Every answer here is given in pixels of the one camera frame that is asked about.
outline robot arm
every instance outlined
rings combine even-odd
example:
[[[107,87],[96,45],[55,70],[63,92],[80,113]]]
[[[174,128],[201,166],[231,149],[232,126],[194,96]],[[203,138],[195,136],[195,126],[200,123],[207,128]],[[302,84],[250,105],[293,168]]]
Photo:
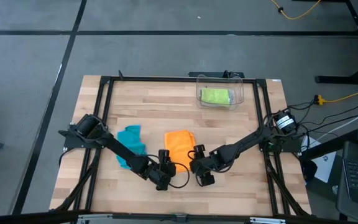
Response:
[[[76,125],[70,125],[68,131],[59,131],[66,140],[78,142],[91,148],[108,148],[123,158],[127,165],[139,177],[156,184],[157,190],[167,190],[171,177],[175,176],[175,165],[171,163],[168,150],[158,152],[159,162],[149,156],[138,156],[122,145],[108,131],[107,126],[94,115],[84,115]]]
[[[296,133],[296,125],[293,116],[289,111],[279,111],[268,119],[267,124],[259,127],[250,135],[242,138],[234,144],[220,146],[211,151],[208,157],[204,155],[204,145],[194,147],[194,158],[190,162],[192,173],[200,178],[200,186],[207,186],[215,183],[211,171],[225,172],[233,165],[234,160],[240,154],[256,144],[265,143],[272,139],[280,139],[281,141]]]

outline wooden table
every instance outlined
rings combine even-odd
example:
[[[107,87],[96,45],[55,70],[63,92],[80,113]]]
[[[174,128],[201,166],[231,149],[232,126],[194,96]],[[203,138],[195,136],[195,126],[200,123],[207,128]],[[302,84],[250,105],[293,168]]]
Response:
[[[73,115],[74,123],[85,113],[93,112],[99,80],[100,76],[84,76]],[[272,111],[287,107],[281,81],[266,81]],[[99,117],[103,113],[106,92],[104,90]],[[262,90],[259,92],[265,111]],[[187,129],[194,133],[197,144],[204,144],[210,151],[222,144],[234,143],[257,129],[251,84],[244,84],[245,100],[234,111],[199,109],[195,94],[196,83],[116,81],[107,125],[116,135],[128,125],[140,124],[141,140],[148,154],[157,154],[164,148],[164,133],[169,131]],[[77,184],[84,151],[73,150],[62,159],[50,208],[59,206]],[[299,162],[286,153],[281,154],[281,160],[287,188],[310,213]],[[122,169],[116,155],[103,149],[91,210],[193,215],[272,214],[263,155],[257,146],[242,153],[229,172],[214,176],[216,183],[207,187],[200,187],[195,175],[191,174],[190,182],[182,189],[169,187],[168,191],[156,191],[153,183]],[[172,184],[181,185],[186,178],[186,172],[179,173]],[[280,192],[277,186],[275,189],[279,212],[282,212]],[[80,208],[85,207],[87,191],[85,186]]]

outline black strip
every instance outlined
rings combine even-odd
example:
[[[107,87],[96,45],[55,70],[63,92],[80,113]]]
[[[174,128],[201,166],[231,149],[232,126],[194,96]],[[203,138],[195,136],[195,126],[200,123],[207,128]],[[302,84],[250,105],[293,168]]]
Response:
[[[112,77],[114,81],[138,81],[138,82],[196,82],[197,78],[191,78],[191,77]],[[256,80],[254,79],[242,79],[243,83],[256,83]]]
[[[80,9],[78,10],[77,18],[75,20],[75,24],[73,27],[73,32],[76,32],[78,30],[78,26],[80,24],[82,15],[84,13],[85,4],[86,4],[86,0],[82,0]],[[51,95],[50,95],[50,98],[49,98],[49,101],[47,104],[47,108],[44,111],[44,115],[42,117],[41,124],[39,126],[36,138],[34,139],[34,142],[32,145],[30,161],[27,165],[27,169],[25,171],[23,181],[21,182],[19,194],[17,195],[17,199],[15,202],[13,211],[12,211],[13,215],[22,213],[25,198],[27,197],[27,194],[29,192],[31,180],[34,175],[35,168],[37,167],[37,163],[38,163],[38,159],[40,157],[42,145],[44,144],[45,136],[47,134],[49,122],[52,117],[53,109],[55,108],[56,99],[59,94],[60,87],[62,85],[63,77],[66,72],[68,59],[70,58],[71,51],[73,50],[74,41],[75,41],[75,35],[71,35],[70,38],[68,39],[66,51],[63,56],[62,64],[60,65],[60,69],[59,69],[55,84],[52,88],[52,92],[51,92]]]
[[[272,114],[272,108],[270,106],[269,93],[267,91],[266,80],[264,80],[264,79],[257,80],[257,83],[261,84],[260,87],[262,87],[262,91],[263,91],[263,94],[264,94],[266,113],[268,115],[271,115]],[[285,184],[283,167],[282,167],[281,158],[280,158],[280,153],[274,152],[274,163],[276,165],[277,174],[278,174],[279,178]],[[284,214],[289,215],[291,213],[290,206],[289,206],[287,200],[285,199],[283,193],[282,192],[280,192],[280,193],[281,193],[281,199],[282,199],[282,202],[283,202]]]
[[[358,36],[357,31],[81,30],[76,35]]]
[[[356,25],[358,26],[358,15],[356,10],[354,9],[352,3],[350,2],[350,0],[345,0],[346,6],[349,9],[349,11],[351,12],[352,18],[354,20],[354,22],[356,23]]]
[[[106,102],[104,104],[103,117],[102,117],[102,121],[104,123],[107,122],[107,119],[109,117],[109,109],[110,109],[110,102],[111,102],[111,95],[112,95],[112,86],[114,85],[114,80],[112,79],[112,77],[109,77],[109,79],[110,79],[109,88],[108,88],[108,92],[107,92],[107,96],[106,96]],[[102,149],[96,149],[95,156],[99,156],[99,158],[100,158],[101,150]],[[86,197],[85,209],[91,209],[91,206],[92,206],[94,186],[95,186],[95,183],[96,183],[96,176],[98,174],[98,166],[99,166],[99,160],[97,161],[96,170],[92,174],[91,180],[89,182],[88,196]]]
[[[95,102],[94,108],[93,108],[93,114],[96,115],[96,116],[99,115],[100,101],[102,99],[103,88],[104,88],[105,84],[106,84],[106,82],[103,80],[103,78],[101,78],[100,82],[99,82],[98,94],[96,96],[96,102]],[[85,172],[88,169],[88,163],[89,163],[89,159],[90,159],[90,154],[91,154],[91,149],[90,148],[85,149],[85,154],[84,154],[84,159],[82,161],[79,180],[81,180],[84,177]],[[82,189],[80,190],[78,196],[74,199],[73,210],[78,210],[80,208],[81,196],[82,196]]]
[[[0,30],[0,35],[72,35],[70,30]]]
[[[225,31],[225,30],[0,30],[0,35],[240,35],[358,36],[357,31]]]
[[[258,117],[258,123],[259,123],[259,127],[262,127],[264,125],[263,123],[263,117],[262,117],[262,109],[260,107],[260,98],[259,98],[259,91],[258,91],[258,86],[257,83],[253,83],[252,85],[253,89],[254,89],[254,96],[255,96],[255,105],[256,105],[256,112],[257,112],[257,117]],[[268,192],[270,195],[270,204],[272,206],[272,214],[276,215],[278,214],[278,208],[277,208],[277,199],[276,199],[276,195],[275,195],[275,190],[274,190],[274,184],[273,184],[273,179],[272,177],[267,173],[267,164],[266,161],[269,160],[269,153],[266,150],[262,151],[263,155],[264,155],[264,162],[265,162],[265,168],[266,168],[266,178],[267,178],[267,186],[268,186]]]
[[[149,213],[112,213],[113,219],[160,220],[178,223],[192,221],[243,222],[249,223],[249,216],[243,215],[190,215],[190,214],[149,214]]]

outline orange cloth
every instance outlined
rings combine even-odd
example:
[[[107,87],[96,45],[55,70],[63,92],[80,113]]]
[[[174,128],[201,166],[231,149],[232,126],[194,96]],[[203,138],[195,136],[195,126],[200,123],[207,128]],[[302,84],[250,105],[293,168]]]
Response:
[[[169,156],[172,162],[179,162],[190,170],[191,159],[187,156],[188,151],[193,150],[196,145],[193,133],[182,130],[165,133],[165,148],[169,150]],[[175,164],[177,172],[186,171],[186,169]]]

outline black metal frame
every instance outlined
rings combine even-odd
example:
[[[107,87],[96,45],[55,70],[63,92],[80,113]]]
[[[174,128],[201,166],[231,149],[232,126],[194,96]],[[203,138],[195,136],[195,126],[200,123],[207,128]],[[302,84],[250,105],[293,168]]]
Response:
[[[104,107],[104,113],[103,113],[103,121],[106,122],[108,117],[108,111],[109,111],[109,104],[111,102],[111,95],[112,95],[112,88],[114,81],[142,81],[142,82],[195,82],[196,78],[177,78],[177,77],[124,77],[122,73],[119,71],[118,77],[101,77],[99,90],[98,90],[98,96],[96,97],[96,103],[95,103],[95,109],[94,112],[96,113],[100,106],[100,99],[101,95],[103,93],[104,85],[106,84],[106,80],[109,81],[109,88],[108,88],[108,94],[106,97],[106,104]],[[242,79],[243,83],[251,84],[254,91],[254,98],[255,98],[255,108],[257,110],[257,117],[259,126],[263,126],[263,119],[262,119],[262,107],[260,104],[260,96],[259,96],[259,87],[261,87],[263,96],[264,96],[264,103],[265,103],[265,109],[267,114],[271,114],[271,108],[270,108],[270,101],[269,101],[269,94],[267,91],[267,85],[266,81],[264,79]],[[90,218],[115,218],[115,219],[142,219],[142,220],[171,220],[175,222],[188,222],[188,221],[225,221],[225,222],[254,222],[255,219],[258,218],[273,218],[275,220],[282,219],[285,220],[287,223],[315,223],[317,220],[321,223],[337,223],[335,220],[327,220],[323,218],[316,219],[313,216],[304,215],[301,214],[298,216],[290,215],[289,212],[289,206],[288,202],[283,198],[283,209],[284,214],[280,214],[278,212],[277,208],[277,199],[275,198],[275,190],[273,185],[272,178],[274,177],[277,184],[285,185],[284,179],[283,179],[283,173],[281,168],[281,161],[278,154],[274,154],[276,168],[277,168],[277,174],[270,176],[268,172],[271,172],[271,170],[274,168],[271,166],[270,161],[270,155],[267,150],[263,150],[264,146],[260,146],[261,151],[264,154],[264,162],[265,164],[269,164],[270,168],[268,168],[268,165],[266,165],[266,173],[267,173],[267,179],[268,179],[268,190],[270,194],[270,201],[272,205],[272,213],[273,215],[271,217],[250,217],[250,216],[241,216],[241,215],[188,215],[188,214],[151,214],[151,213],[94,213],[90,210],[90,203],[88,204],[89,207],[87,207],[85,210],[72,210],[67,211],[70,204],[62,204],[59,206],[56,210],[52,210],[48,213],[33,213],[33,214],[26,214],[26,215],[8,215],[8,216],[2,216],[0,217],[0,223],[61,223],[61,222],[76,222],[78,219],[85,221],[86,223],[89,222]],[[99,156],[94,157],[94,161],[96,161],[96,169],[98,166],[98,160]],[[94,186],[96,182],[96,169],[92,169],[93,171],[87,170],[86,176],[89,177],[92,175],[95,178],[91,178],[89,185]],[[78,190],[78,187],[82,188],[86,182],[86,179],[80,180],[81,184],[77,185],[73,191]],[[87,201],[92,200],[92,194],[94,187],[89,187]]]
[[[100,104],[100,99],[101,98],[101,94],[103,92],[103,88],[104,88],[104,84],[106,83],[105,81],[103,81],[103,79],[106,79],[106,77],[101,77],[101,81],[100,81],[100,85],[99,85],[99,90],[98,90],[98,96],[96,97],[96,104],[95,104],[95,111],[98,108],[98,105]],[[196,78],[191,78],[191,77],[185,77],[185,78],[179,78],[179,77],[125,77],[122,75],[121,71],[119,71],[119,76],[118,77],[109,77],[109,88],[108,88],[108,95],[106,97],[106,104],[104,107],[104,113],[103,113],[103,122],[107,121],[107,117],[108,117],[108,110],[109,110],[109,105],[111,102],[111,95],[112,95],[112,88],[113,88],[113,84],[114,81],[142,81],[142,82],[196,82]],[[260,105],[260,97],[259,97],[259,89],[258,86],[261,87],[263,95],[264,95],[264,103],[265,103],[265,108],[266,108],[266,112],[267,114],[271,114],[271,109],[270,109],[270,101],[269,101],[269,94],[267,91],[267,85],[266,85],[266,81],[264,79],[242,79],[242,82],[245,84],[251,84],[253,91],[254,91],[254,96],[255,96],[255,108],[257,110],[257,117],[258,117],[258,123],[259,126],[263,126],[263,118],[262,118],[262,107]],[[97,149],[96,153],[100,154],[101,149]],[[264,161],[270,160],[270,156],[269,156],[269,152],[268,151],[263,151],[264,154]],[[281,161],[280,161],[280,156],[278,153],[274,154],[274,159],[275,159],[275,163],[276,163],[276,169],[277,169],[277,173],[280,176],[280,178],[282,179],[282,181],[284,181],[283,179],[283,171],[282,171],[282,166],[281,166]],[[84,157],[84,161],[83,161],[83,167],[81,168],[82,170],[86,170],[86,167],[88,166],[88,162],[85,162],[88,160],[88,157]],[[269,176],[267,174],[267,180],[268,180],[268,190],[269,190],[269,194],[270,194],[270,202],[271,202],[271,206],[272,206],[272,213],[273,215],[278,215],[278,208],[277,208],[277,199],[275,197],[275,189],[274,189],[274,184],[273,184],[273,179],[271,178],[271,176]],[[91,208],[91,201],[92,201],[92,196],[93,196],[93,190],[94,190],[94,185],[96,182],[96,172],[94,174],[92,174],[92,178],[89,181],[89,190],[88,190],[88,196],[86,199],[86,207],[85,210],[90,210]],[[284,209],[284,213],[286,215],[290,214],[290,210],[289,210],[289,206],[288,206],[288,202],[284,199],[284,197],[282,197],[283,199],[283,209]],[[78,202],[81,200],[81,194],[79,194],[76,202]],[[165,217],[166,215],[164,214],[143,214],[144,216],[150,216],[150,217],[156,217],[156,219],[160,220],[163,217]],[[211,217],[214,218],[219,218],[219,215],[211,215]]]

